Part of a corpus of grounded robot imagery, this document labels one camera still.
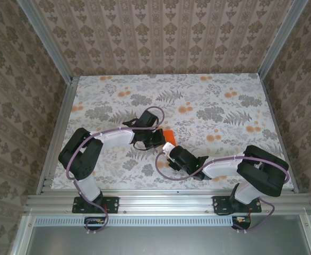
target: floral tablecloth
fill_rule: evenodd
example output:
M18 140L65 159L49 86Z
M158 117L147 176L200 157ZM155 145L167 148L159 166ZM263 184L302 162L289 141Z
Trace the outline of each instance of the floral tablecloth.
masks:
M256 145L284 158L257 74L167 74L80 77L64 144L80 127L91 132L121 126L149 106L166 114L162 128L173 130L177 145L195 156L221 157ZM151 112L161 116L160 111ZM232 189L240 176L210 181L169 181L155 170L160 148L139 151L131 145L102 151L94 178L102 189ZM172 177L186 173L159 168ZM53 189L74 188L59 163ZM284 188L293 188L292 183Z

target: wall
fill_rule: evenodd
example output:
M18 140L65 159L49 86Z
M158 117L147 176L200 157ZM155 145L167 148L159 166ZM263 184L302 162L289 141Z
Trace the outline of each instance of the wall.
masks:
M33 0L73 75L246 73L292 0Z
M17 2L0 0L0 254L35 193L64 90Z
M311 1L264 83L298 186L311 197Z

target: orange block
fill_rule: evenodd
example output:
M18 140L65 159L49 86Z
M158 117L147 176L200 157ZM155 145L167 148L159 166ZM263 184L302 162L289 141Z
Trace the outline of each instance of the orange block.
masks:
M174 146L177 146L175 135L172 130L164 130L163 135L165 137L166 142L172 143Z

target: table surface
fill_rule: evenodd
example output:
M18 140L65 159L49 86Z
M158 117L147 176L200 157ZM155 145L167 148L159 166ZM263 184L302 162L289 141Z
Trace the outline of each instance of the table surface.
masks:
M257 74L164 74L82 76L74 98L63 147L78 128L92 133L121 126L149 106L165 111L164 130L173 130L177 145L196 157L222 157L256 145L284 159L280 140ZM151 110L157 116L160 111ZM139 151L132 145L102 151L93 172L101 189L232 189L240 176L210 181L170 181L155 170L161 148ZM168 176L186 173L159 168ZM53 189L73 189L58 163ZM292 182L284 185L292 189Z

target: metal base plate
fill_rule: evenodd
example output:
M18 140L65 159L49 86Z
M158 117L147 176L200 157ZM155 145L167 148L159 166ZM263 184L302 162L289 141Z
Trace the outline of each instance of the metal base plate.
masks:
M259 199L254 199L250 204L244 205L240 202L237 203L237 210L234 210L230 201L229 196L215 196L212 197L213 200L213 210L215 214L219 215L228 215L233 213L248 213L251 210L251 213L261 213L262 207Z
M119 197L104 197L101 206L109 214L117 214L119 208ZM74 214L101 214L102 211L87 203L82 197L75 197L72 213Z

